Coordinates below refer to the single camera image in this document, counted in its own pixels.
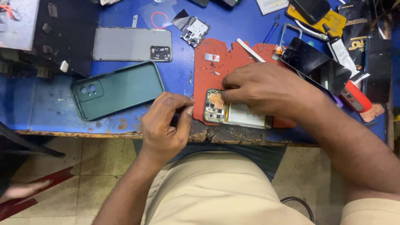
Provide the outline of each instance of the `phone screen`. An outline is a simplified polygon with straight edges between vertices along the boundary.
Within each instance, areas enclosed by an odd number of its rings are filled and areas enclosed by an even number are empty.
[[[315,22],[322,19],[330,10],[330,4],[326,0],[296,0],[296,2]]]
[[[299,38],[293,38],[282,62],[339,96],[351,71]]]

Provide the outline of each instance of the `blue screwdriver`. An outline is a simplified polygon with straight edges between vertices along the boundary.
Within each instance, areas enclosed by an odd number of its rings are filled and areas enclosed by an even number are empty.
[[[272,36],[272,33],[276,30],[276,28],[277,28],[278,26],[279,26],[279,23],[275,22],[275,23],[274,23],[274,26],[272,27],[272,29],[271,29],[270,32],[268,33],[267,37],[265,38],[264,44],[267,43],[267,42],[270,40],[270,38],[271,38],[271,36]]]

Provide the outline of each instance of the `hand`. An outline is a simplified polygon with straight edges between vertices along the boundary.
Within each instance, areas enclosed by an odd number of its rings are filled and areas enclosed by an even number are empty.
[[[192,125],[194,101],[186,96],[164,91],[142,116],[143,146],[146,155],[159,166],[164,166],[186,146]],[[177,127],[170,127],[177,109],[180,113]]]
[[[222,81],[225,102],[244,102],[253,113],[296,119],[326,96],[294,72],[258,62],[238,67]]]

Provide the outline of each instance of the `phone display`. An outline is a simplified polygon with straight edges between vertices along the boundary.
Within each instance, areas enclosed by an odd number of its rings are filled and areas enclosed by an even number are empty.
[[[198,4],[201,7],[206,7],[210,0],[191,0],[191,1]]]
[[[339,96],[352,72],[305,43],[293,38],[281,57],[282,62]]]
[[[289,2],[311,25],[320,21],[330,11],[327,0],[290,0]]]

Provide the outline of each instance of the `black package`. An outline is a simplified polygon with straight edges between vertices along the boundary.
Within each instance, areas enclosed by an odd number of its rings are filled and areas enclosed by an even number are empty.
[[[343,44],[358,70],[364,70],[365,41],[370,31],[371,15],[367,0],[352,1],[338,6],[338,13],[346,18]]]
[[[367,41],[365,72],[370,76],[363,81],[363,92],[371,102],[389,102],[392,46],[392,40],[371,38]]]

